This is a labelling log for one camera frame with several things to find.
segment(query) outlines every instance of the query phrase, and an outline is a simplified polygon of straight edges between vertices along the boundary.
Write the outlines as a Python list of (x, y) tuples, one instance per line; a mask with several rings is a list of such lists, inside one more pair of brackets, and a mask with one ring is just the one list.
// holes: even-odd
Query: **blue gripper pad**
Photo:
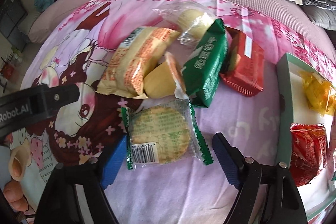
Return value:
[(127, 136), (125, 135), (115, 148), (110, 158), (107, 160), (104, 168), (102, 169), (100, 185), (104, 190), (108, 187), (108, 185), (111, 185), (114, 182), (126, 155)]
[(218, 158), (218, 161), (224, 171), (224, 174), (227, 178), (229, 184), (233, 185), (237, 190), (241, 190), (243, 183), (239, 180), (239, 169), (233, 159), (231, 158), (228, 149), (232, 149), (231, 145), (227, 142), (225, 137), (221, 138), (222, 133), (216, 133), (212, 138), (212, 148)]

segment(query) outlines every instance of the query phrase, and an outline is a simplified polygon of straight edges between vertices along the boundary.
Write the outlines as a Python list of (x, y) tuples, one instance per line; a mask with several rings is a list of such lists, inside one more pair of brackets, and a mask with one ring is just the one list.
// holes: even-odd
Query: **green snack package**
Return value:
[(219, 85), (219, 71), (227, 54), (227, 36), (219, 18), (206, 31), (182, 68), (186, 93), (197, 107), (209, 107)]
[(137, 113), (122, 108), (122, 117), (129, 136), (129, 170), (186, 157), (197, 157), (205, 165), (213, 163), (189, 100), (176, 99)]

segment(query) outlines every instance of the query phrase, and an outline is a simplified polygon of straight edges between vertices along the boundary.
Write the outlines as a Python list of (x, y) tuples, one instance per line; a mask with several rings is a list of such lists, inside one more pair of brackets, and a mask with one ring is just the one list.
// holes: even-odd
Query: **red snack package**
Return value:
[(296, 186), (311, 182), (327, 161), (327, 135), (323, 124), (292, 123), (290, 172)]
[(220, 73), (224, 83), (245, 96), (264, 90), (264, 50), (240, 30), (226, 27), (232, 36), (227, 71)]

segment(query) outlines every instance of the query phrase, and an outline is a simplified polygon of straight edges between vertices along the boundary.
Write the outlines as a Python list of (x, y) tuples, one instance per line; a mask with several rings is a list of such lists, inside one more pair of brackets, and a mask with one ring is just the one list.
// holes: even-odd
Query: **screw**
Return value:
[(279, 162), (279, 166), (283, 169), (287, 168), (287, 164), (285, 164), (283, 161)]
[(97, 157), (92, 157), (92, 158), (89, 158), (89, 163), (91, 164), (95, 164), (98, 162), (98, 158)]
[(246, 157), (245, 162), (248, 163), (248, 164), (252, 164), (252, 163), (254, 163), (254, 159), (251, 158), (251, 157)]
[(55, 168), (58, 169), (58, 170), (60, 170), (60, 169), (63, 168), (63, 166), (64, 166), (64, 164), (61, 163), (61, 162), (59, 162), (59, 163), (56, 164)]

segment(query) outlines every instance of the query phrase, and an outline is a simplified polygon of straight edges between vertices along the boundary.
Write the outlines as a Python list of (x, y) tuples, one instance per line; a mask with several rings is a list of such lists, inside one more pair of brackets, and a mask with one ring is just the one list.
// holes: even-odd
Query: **cartoon eye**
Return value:
[(81, 107), (81, 110), (79, 111), (79, 115), (82, 118), (86, 118), (89, 115), (90, 112), (90, 106), (88, 104), (84, 104)]

